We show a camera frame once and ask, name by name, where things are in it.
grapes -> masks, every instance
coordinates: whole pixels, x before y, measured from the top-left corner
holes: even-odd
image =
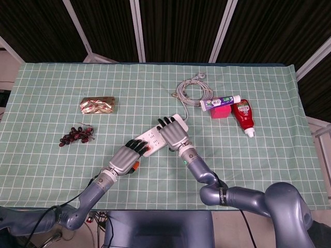
[[[82,139],[82,143],[88,142],[88,138],[85,137],[84,139]]]
[[[78,127],[77,129],[72,127],[69,134],[66,134],[63,138],[60,138],[59,146],[63,147],[64,145],[69,145],[70,142],[74,142],[78,139],[81,139],[82,143],[87,143],[90,139],[94,140],[92,136],[93,132],[94,129],[92,127],[88,127],[84,131],[82,127]]]

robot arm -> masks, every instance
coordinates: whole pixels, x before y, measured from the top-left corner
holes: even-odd
[[[0,207],[0,230],[8,227],[13,236],[29,235],[43,214],[45,216],[38,224],[35,233],[49,231],[55,223],[69,230],[78,229],[92,207],[117,181],[117,177],[132,173],[135,162],[148,149],[145,147],[146,144],[147,142],[141,140],[130,140],[121,147],[109,162],[109,167],[103,168],[98,177],[80,194],[78,209],[63,204],[45,214],[45,209],[26,211]]]
[[[159,119],[158,130],[172,150],[178,150],[195,179],[206,185],[200,189],[201,201],[209,206],[222,205],[272,218],[277,247],[313,248],[307,230],[312,225],[310,210],[298,190],[289,183],[274,183],[265,193],[231,187],[218,179],[198,155],[188,134],[171,118]]]

green grid tablecloth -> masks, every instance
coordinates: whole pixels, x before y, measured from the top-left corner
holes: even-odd
[[[188,107],[191,140],[219,178],[261,191],[289,182],[311,209],[329,208],[293,66],[143,64],[24,64],[0,123],[0,206],[49,207],[77,195],[160,116],[185,115],[171,93],[199,71],[214,96],[241,95],[253,109],[256,137],[248,138],[233,116],[212,120]],[[187,93],[201,94],[195,86]],[[87,96],[114,96],[115,112],[82,115],[79,103]],[[96,139],[60,148],[58,140],[78,122],[92,124]],[[95,208],[225,209],[203,205],[201,186],[177,154],[163,148],[142,158],[138,171],[121,177]]]

white bottle cap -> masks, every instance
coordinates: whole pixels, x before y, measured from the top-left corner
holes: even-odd
[[[252,138],[254,137],[254,128],[248,128],[248,129],[245,129],[245,133],[248,135],[248,137]]]
[[[241,101],[241,97],[239,95],[233,96],[233,103],[239,103]]]

toothpaste tube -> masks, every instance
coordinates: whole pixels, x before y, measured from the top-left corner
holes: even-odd
[[[230,96],[230,97],[217,97],[211,100],[201,100],[202,111],[212,110],[216,107],[222,107],[226,105],[231,105],[234,103],[239,103],[241,100],[240,96]]]

